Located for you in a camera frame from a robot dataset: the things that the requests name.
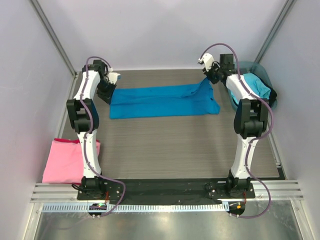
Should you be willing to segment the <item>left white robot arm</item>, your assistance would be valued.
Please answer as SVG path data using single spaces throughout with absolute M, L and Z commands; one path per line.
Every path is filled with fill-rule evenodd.
M 82 68 L 79 89 L 66 102 L 70 125 L 77 134 L 83 161 L 80 184 L 72 185 L 78 191 L 78 200 L 101 200 L 107 195 L 98 160 L 97 130 L 100 120 L 94 97 L 98 96 L 109 105 L 120 77 L 105 59 L 91 56 Z

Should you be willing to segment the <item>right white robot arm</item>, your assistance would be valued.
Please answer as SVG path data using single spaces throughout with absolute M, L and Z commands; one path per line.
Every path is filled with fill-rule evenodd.
M 214 188 L 230 198 L 243 198 L 252 190 L 250 174 L 255 147 L 267 129 L 270 106 L 248 85 L 245 76 L 235 70 L 234 55 L 223 54 L 220 62 L 210 53 L 204 53 L 198 60 L 204 65 L 203 73 L 212 84 L 224 83 L 238 101 L 233 121 L 237 134 L 237 147 L 233 165 L 229 170 L 226 183 Z

